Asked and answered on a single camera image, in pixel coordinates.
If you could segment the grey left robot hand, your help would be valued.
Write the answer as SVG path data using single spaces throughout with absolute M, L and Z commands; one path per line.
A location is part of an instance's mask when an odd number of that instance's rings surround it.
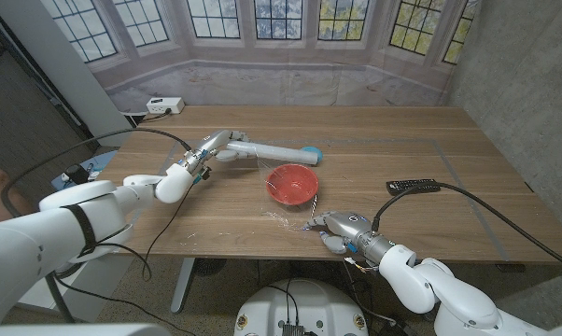
M 225 147 L 231 140 L 249 142 L 246 133 L 241 131 L 220 130 L 203 138 L 195 149 L 188 150 L 184 158 L 178 162 L 191 175 L 197 175 L 205 167 L 205 163 Z

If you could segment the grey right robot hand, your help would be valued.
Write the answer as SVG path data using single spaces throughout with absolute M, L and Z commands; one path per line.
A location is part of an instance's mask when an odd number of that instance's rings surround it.
M 308 220 L 303 229 L 318 231 L 326 248 L 333 254 L 360 254 L 372 265 L 378 265 L 395 244 L 372 232 L 372 223 L 353 212 L 329 211 Z

